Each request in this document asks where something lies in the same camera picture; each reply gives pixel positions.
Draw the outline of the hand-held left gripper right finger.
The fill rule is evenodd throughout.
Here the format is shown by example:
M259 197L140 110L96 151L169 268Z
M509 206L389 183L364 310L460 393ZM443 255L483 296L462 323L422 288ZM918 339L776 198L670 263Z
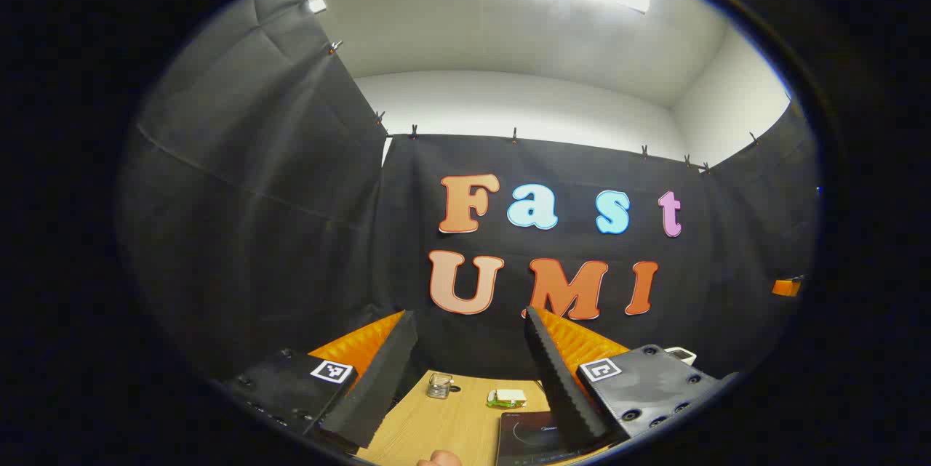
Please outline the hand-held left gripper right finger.
M722 393L722 381L658 345L626 349L544 308L524 336L550 412L571 449L641 445Z

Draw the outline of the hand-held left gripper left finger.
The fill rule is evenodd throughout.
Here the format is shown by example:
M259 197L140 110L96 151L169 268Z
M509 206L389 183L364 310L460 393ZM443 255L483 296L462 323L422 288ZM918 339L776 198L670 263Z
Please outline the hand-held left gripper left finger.
M418 341L415 313L373 321L310 353L280 349L230 379L230 400L300 443L369 447Z

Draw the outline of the black induction cooktop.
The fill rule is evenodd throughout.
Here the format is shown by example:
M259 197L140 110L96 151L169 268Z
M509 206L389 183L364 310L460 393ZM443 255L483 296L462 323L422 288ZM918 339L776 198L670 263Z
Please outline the black induction cooktop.
M564 445L548 411L509 411L500 417L495 466L546 466L579 455Z

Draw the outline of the black backdrop cloth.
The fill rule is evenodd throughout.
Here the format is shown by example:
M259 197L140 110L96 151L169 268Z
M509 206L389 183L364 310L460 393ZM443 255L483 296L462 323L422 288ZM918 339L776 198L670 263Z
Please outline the black backdrop cloth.
M235 0L131 132L122 228L147 307L204 374L400 310L425 368L532 379L528 306L722 376L772 347L811 267L818 149L787 109L706 172L569 142L393 136L306 0Z

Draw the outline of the row of small cloth clips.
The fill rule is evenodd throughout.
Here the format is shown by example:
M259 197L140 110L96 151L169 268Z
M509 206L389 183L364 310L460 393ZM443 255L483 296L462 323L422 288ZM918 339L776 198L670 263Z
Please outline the row of small cloth clips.
M672 109L578 83L480 71L363 76L389 134L568 142L715 166L761 137L786 107L751 76L702 81Z

